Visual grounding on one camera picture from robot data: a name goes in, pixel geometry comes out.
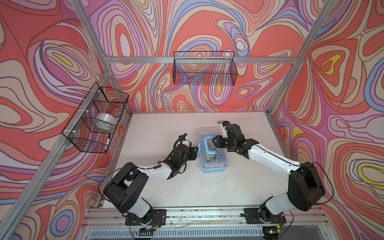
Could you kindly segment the clear tool box lid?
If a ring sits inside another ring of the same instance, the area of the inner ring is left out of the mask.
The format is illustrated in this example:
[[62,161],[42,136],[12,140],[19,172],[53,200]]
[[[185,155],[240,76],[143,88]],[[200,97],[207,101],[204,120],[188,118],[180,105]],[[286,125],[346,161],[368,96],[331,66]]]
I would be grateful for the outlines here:
[[215,147],[214,143],[212,142],[212,139],[218,135],[220,135],[219,129],[216,128],[204,128],[201,129],[198,132],[198,140],[199,143],[202,146],[205,147],[206,153],[208,155],[215,155],[215,149],[218,149]]

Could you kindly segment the blue plastic tool box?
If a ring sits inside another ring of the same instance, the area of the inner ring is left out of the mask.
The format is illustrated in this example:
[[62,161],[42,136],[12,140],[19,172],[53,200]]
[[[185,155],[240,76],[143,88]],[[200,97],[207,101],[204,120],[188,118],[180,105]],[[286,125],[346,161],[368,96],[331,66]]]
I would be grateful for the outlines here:
[[215,149],[215,155],[208,155],[205,147],[198,144],[202,171],[204,173],[223,172],[228,167],[228,160],[223,149]]

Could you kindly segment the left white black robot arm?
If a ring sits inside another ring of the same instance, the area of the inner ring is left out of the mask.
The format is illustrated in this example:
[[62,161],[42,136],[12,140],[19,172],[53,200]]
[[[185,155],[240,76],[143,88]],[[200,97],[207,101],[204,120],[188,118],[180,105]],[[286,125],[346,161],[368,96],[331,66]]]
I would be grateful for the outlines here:
[[146,184],[167,181],[184,173],[187,163],[196,160],[198,151],[190,141],[178,140],[169,155],[156,165],[139,167],[127,163],[105,184],[103,197],[122,214],[150,218],[153,207],[141,197]]

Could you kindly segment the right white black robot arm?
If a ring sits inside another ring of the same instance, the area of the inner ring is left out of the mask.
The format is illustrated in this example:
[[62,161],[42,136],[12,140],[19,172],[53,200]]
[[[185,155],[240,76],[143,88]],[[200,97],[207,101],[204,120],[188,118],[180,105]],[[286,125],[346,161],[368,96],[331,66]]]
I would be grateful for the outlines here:
[[272,170],[288,183],[286,192],[272,196],[260,206],[256,216],[264,223],[294,209],[306,212],[325,195],[317,168],[310,162],[299,163],[265,148],[254,139],[246,139],[241,128],[229,121],[218,121],[222,134],[213,139],[215,147],[226,149]]

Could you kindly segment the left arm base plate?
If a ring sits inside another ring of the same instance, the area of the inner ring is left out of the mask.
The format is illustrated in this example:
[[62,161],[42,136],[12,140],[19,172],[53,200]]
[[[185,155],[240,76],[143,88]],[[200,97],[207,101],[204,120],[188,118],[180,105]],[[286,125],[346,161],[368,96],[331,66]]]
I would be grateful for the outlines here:
[[129,213],[126,217],[126,226],[152,226],[161,227],[166,223],[166,209],[150,209],[142,218],[133,213]]

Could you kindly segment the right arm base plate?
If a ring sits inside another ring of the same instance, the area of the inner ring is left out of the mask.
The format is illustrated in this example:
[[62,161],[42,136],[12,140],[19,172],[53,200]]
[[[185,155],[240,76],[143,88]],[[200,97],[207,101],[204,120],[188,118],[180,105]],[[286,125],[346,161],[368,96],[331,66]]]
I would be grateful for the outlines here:
[[246,219],[247,224],[284,225],[287,223],[283,213],[272,215],[267,209],[245,208],[240,216]]

